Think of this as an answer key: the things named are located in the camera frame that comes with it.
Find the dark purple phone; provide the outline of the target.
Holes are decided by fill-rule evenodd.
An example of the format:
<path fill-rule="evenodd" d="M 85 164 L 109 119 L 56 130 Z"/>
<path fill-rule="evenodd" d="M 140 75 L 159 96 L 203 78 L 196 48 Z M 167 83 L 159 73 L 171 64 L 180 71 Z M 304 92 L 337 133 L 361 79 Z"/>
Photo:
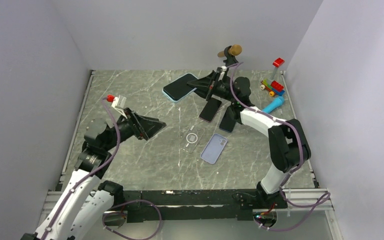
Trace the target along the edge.
<path fill-rule="evenodd" d="M 199 114 L 199 118 L 208 123 L 212 122 L 221 105 L 222 105 L 221 100 L 218 100 L 212 97 L 205 104 L 204 108 Z"/>

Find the dark blue phone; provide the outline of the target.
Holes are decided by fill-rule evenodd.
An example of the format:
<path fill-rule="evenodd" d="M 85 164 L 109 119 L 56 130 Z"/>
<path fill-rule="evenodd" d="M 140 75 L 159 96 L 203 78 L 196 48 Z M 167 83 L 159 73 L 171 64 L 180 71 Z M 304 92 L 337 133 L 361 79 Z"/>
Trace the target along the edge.
<path fill-rule="evenodd" d="M 232 133 L 236 125 L 236 121 L 232 118 L 232 111 L 226 109 L 222 120 L 219 124 L 219 129 L 227 133 Z"/>

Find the lavender phone case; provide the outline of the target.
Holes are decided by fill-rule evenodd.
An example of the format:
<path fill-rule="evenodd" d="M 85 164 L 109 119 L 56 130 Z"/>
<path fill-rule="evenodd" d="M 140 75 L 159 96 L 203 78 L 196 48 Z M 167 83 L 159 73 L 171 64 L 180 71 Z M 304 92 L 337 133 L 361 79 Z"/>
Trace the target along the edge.
<path fill-rule="evenodd" d="M 228 139 L 226 137 L 218 133 L 214 133 L 206 144 L 203 151 L 201 152 L 200 158 L 203 161 L 214 165 L 220 157 L 227 143 Z"/>

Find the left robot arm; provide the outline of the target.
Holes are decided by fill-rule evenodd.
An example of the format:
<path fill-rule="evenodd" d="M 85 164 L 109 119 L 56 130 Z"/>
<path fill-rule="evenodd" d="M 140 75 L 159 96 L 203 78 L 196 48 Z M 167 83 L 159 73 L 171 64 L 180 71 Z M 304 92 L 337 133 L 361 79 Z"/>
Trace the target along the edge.
<path fill-rule="evenodd" d="M 82 151 L 77 158 L 68 184 L 57 203 L 35 230 L 25 233 L 23 240 L 82 240 L 107 210 L 126 204 L 123 186 L 101 181 L 120 144 L 130 137 L 149 140 L 166 127 L 157 118 L 146 117 L 124 108 L 122 115 L 94 119 L 87 126 Z"/>

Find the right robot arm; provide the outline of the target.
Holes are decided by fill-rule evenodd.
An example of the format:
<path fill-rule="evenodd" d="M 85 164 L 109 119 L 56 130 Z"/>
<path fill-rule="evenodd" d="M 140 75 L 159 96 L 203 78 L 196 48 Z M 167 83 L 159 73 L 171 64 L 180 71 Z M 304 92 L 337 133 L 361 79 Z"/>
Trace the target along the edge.
<path fill-rule="evenodd" d="M 305 161 L 311 158 L 311 149 L 299 120 L 285 120 L 263 112 L 250 101 L 250 80 L 247 77 L 228 77 L 212 71 L 209 75 L 190 80 L 187 85 L 206 100 L 212 96 L 230 101 L 230 118 L 251 127 L 268 137 L 271 166 L 257 184 L 256 203 L 268 208 L 275 202 L 275 194 Z"/>

